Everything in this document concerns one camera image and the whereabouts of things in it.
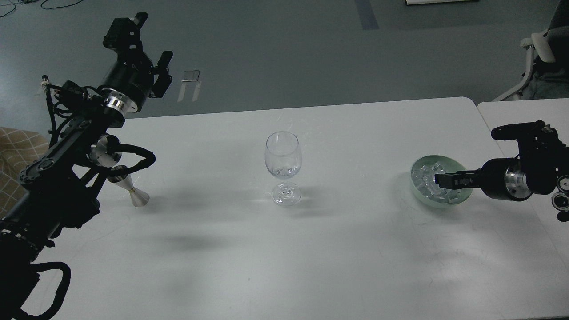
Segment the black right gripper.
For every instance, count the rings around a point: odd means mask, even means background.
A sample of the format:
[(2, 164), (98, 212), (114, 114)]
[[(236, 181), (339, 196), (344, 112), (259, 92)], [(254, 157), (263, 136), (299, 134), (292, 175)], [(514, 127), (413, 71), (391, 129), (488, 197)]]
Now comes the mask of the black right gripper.
[(491, 159), (476, 171), (435, 174), (434, 180), (446, 190), (480, 188), (491, 199), (522, 202), (532, 196), (518, 158)]

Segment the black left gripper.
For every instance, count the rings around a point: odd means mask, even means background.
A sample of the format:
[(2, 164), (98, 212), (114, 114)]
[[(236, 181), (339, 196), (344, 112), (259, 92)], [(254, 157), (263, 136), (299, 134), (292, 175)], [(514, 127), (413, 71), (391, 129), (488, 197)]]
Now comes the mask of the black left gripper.
[(115, 18), (103, 40), (104, 47), (116, 53), (116, 62), (98, 89), (126, 95), (134, 103), (132, 113), (142, 111), (148, 97), (162, 99), (173, 81), (169, 74), (173, 52), (162, 52), (155, 66), (144, 52), (140, 30), (147, 18), (146, 12), (136, 13), (132, 19)]

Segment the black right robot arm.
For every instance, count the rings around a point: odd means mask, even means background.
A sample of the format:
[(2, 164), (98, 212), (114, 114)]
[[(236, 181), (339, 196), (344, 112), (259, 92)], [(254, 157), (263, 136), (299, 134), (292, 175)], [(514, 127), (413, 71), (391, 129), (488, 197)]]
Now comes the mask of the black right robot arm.
[(494, 140), (514, 140), (518, 154), (488, 160), (480, 169), (435, 174), (435, 183), (450, 190), (480, 189), (491, 199), (523, 202), (532, 195), (551, 195), (557, 220), (569, 220), (568, 146), (542, 120), (498, 126)]

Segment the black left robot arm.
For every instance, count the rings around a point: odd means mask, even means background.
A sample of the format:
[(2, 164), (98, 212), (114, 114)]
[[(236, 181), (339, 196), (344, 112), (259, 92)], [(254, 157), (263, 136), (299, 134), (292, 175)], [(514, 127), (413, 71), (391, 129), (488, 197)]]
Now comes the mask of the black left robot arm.
[[(155, 155), (123, 144), (108, 134), (121, 128), (128, 113), (140, 112), (147, 99), (160, 99), (172, 83), (165, 51), (156, 65), (144, 52), (141, 28), (148, 18), (112, 21), (103, 44), (116, 53), (116, 62), (97, 88), (71, 81), (62, 86), (42, 77), (52, 122), (49, 148), (17, 176), (23, 198), (1, 219), (1, 318), (50, 320), (61, 308), (71, 280), (66, 263), (36, 263), (64, 228), (81, 228), (100, 213), (98, 194), (106, 181), (124, 182), (130, 174), (150, 167)], [(40, 280), (41, 272), (61, 271), (51, 306), (40, 315), (22, 306)]]

